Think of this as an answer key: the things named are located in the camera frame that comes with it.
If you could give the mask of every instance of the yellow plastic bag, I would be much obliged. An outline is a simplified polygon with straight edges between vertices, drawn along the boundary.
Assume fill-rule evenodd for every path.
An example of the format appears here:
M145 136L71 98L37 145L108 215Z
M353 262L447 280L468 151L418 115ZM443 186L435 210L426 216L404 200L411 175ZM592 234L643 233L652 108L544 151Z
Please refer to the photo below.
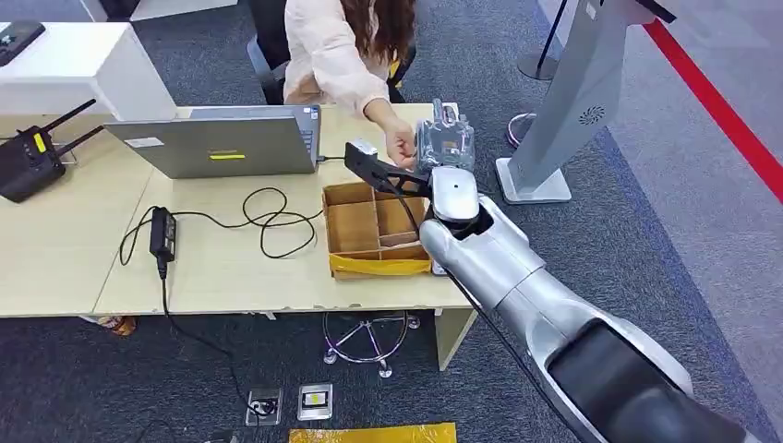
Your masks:
M329 254L329 265L333 270L372 275L413 275L429 272L430 260L360 260Z
M454 423L376 429L291 429L288 443L456 443Z

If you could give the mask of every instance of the cardboard box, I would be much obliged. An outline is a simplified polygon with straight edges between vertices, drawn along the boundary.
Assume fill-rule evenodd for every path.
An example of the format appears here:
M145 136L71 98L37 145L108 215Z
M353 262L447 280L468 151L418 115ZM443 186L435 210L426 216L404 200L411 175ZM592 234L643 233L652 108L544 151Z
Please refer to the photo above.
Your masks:
M423 198L405 198L416 219L424 220ZM365 183L323 188L323 213L331 275L337 280L411 275L429 271L431 261L418 242L405 209L394 194Z

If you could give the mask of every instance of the laptop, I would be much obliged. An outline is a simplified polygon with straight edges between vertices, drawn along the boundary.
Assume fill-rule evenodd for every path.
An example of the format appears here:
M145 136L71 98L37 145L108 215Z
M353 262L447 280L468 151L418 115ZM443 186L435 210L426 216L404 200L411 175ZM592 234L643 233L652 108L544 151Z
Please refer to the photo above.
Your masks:
M104 125L169 178L312 174L320 108L219 106L189 118Z

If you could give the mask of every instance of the yellow floor sign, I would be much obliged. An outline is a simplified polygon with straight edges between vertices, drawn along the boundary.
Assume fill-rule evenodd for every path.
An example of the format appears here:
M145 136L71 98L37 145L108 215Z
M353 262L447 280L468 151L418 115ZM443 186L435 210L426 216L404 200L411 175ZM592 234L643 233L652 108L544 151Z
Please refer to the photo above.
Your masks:
M292 429L288 443L456 443L454 423L376 429Z

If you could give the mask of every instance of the red stripe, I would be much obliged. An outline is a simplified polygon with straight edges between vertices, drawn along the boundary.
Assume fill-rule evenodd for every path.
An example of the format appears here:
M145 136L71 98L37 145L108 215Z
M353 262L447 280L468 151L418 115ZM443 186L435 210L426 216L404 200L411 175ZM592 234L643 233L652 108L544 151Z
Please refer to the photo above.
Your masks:
M656 20L644 25L644 28L720 129L783 203L783 166L720 95L663 23Z

